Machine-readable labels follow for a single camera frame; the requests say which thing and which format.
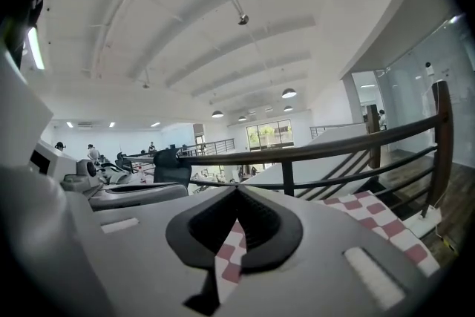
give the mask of glass wall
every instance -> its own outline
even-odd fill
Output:
[[[448,83],[453,108],[453,161],[475,167],[474,43],[463,18],[452,19],[390,68],[377,72],[388,127],[404,125],[436,113],[431,85]],[[398,143],[397,148],[419,151],[433,143],[433,131]]]
[[[364,71],[361,73],[353,73],[353,81],[355,81],[363,116],[367,114],[366,107],[368,105],[376,105],[378,111],[384,110],[381,92],[374,72]]]
[[[250,151],[294,146],[290,120],[280,120],[278,122],[247,127],[247,139]]]

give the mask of white panel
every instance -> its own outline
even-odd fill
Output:
[[[53,114],[31,91],[11,55],[0,44],[0,165],[26,166]]]

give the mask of railing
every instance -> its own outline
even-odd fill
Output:
[[[193,157],[193,156],[208,156],[223,154],[235,149],[235,140],[226,139],[218,140],[216,142],[201,143],[195,146],[182,147],[177,155],[180,157]]]
[[[348,124],[334,124],[334,125],[319,125],[310,127],[310,134],[312,135],[312,140],[315,139],[318,135],[322,134],[326,130],[330,130],[332,128],[340,128],[346,127],[347,125],[353,125],[353,123]]]
[[[414,175],[413,177],[400,182],[393,188],[385,189],[381,192],[375,193],[376,196],[394,193],[400,189],[415,183],[417,180],[431,174],[430,184],[423,190],[415,193],[406,200],[397,203],[390,207],[390,209],[397,209],[407,203],[420,198],[422,195],[427,195],[426,201],[422,208],[422,215],[428,210],[429,205],[434,205],[444,194],[445,188],[448,184],[448,178],[451,172],[452,153],[453,153],[453,117],[451,101],[448,93],[448,86],[445,81],[433,84],[432,91],[436,102],[437,114],[433,117],[413,122],[408,125],[403,125],[396,128],[390,128],[385,131],[369,133],[368,135],[353,137],[350,139],[333,141],[328,143],[314,144],[299,148],[288,148],[283,150],[265,150],[255,152],[243,152],[237,154],[218,154],[210,156],[193,156],[182,157],[182,160],[187,161],[193,166],[210,166],[210,165],[252,165],[257,163],[281,163],[282,177],[284,183],[282,184],[252,184],[253,186],[270,189],[270,190],[284,190],[284,193],[289,196],[294,196],[295,189],[315,189],[326,188],[328,186],[340,185],[344,186],[352,181],[370,178],[382,173],[400,168],[414,160],[425,156],[434,151],[433,165],[423,172]],[[368,130],[374,131],[378,128],[378,120],[376,116],[376,107],[374,105],[368,106]],[[390,165],[379,168],[379,154],[380,147],[395,143],[408,137],[421,134],[427,130],[435,128],[435,145],[430,146],[422,151],[419,151],[402,160],[398,160]],[[370,152],[370,158],[360,163],[358,170],[354,174],[345,175],[345,171],[336,178],[331,178],[339,169],[343,168],[345,161],[337,168],[333,169],[330,174],[319,181],[310,183],[294,183],[292,162],[321,159],[324,157],[339,156],[343,154],[355,155],[363,151],[365,154]],[[362,171],[362,169],[370,165],[372,170]],[[216,186],[218,184],[191,180],[193,184],[199,186]],[[221,183],[219,186],[234,186],[235,183]]]

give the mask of ceiling light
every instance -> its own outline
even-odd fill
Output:
[[[282,98],[292,98],[297,95],[297,91],[295,91],[293,88],[286,88],[284,92],[282,93]]]
[[[245,13],[241,13],[239,15],[239,22],[238,24],[239,25],[246,25],[247,23],[249,23],[249,16],[247,16]]]
[[[455,23],[457,23],[457,22],[460,20],[460,18],[461,18],[462,16],[463,16],[463,14],[462,14],[462,15],[455,15],[452,19],[450,19],[450,20],[448,21],[448,24],[455,24]]]
[[[35,65],[39,70],[43,71],[45,69],[45,64],[43,63],[42,54],[39,51],[38,32],[36,31],[36,28],[33,27],[28,32],[28,41],[30,42],[31,53],[35,59]]]
[[[221,111],[215,111],[212,115],[213,118],[221,118],[224,117],[224,114]]]

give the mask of red and white checkered paper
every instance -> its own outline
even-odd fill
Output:
[[[389,240],[403,251],[426,276],[439,269],[428,248],[371,192],[316,201],[355,218],[364,227]],[[217,287],[223,302],[238,285],[240,259],[246,253],[246,238],[236,220],[215,258]]]

